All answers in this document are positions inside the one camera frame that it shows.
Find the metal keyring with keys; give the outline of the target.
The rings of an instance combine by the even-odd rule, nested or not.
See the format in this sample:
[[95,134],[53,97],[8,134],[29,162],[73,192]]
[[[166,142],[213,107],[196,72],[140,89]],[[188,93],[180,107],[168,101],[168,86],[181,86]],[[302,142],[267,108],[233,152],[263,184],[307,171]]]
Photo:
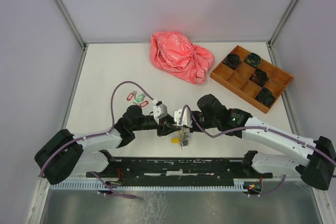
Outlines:
[[180,150],[182,151],[183,148],[189,146],[189,142],[191,139],[190,128],[183,127],[178,133],[179,133],[179,136],[172,138],[171,143],[178,145],[180,147]]

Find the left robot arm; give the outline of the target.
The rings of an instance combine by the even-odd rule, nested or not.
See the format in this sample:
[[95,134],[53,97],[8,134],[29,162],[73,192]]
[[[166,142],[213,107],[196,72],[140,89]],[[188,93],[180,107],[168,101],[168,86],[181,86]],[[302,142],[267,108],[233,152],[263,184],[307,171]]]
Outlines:
[[109,149],[128,145],[135,139],[136,131],[155,130],[158,136],[166,136],[180,129],[169,114],[155,118],[153,114],[144,115],[140,106],[131,105],[112,130],[87,136],[60,130],[37,152],[34,160],[42,177],[52,185],[87,172],[110,177],[116,164],[110,160]]

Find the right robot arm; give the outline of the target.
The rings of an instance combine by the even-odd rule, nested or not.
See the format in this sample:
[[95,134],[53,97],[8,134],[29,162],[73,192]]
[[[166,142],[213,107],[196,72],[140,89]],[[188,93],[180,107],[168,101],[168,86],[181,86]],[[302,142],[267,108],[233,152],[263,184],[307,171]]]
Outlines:
[[216,128],[222,135],[254,141],[278,152],[277,155],[249,151],[241,164],[246,177],[256,174],[300,178],[309,186],[328,190],[335,177],[335,149],[332,141],[324,136],[318,139],[288,133],[273,127],[240,109],[228,109],[212,94],[201,97],[198,110],[189,110],[194,131],[207,136],[208,129]]

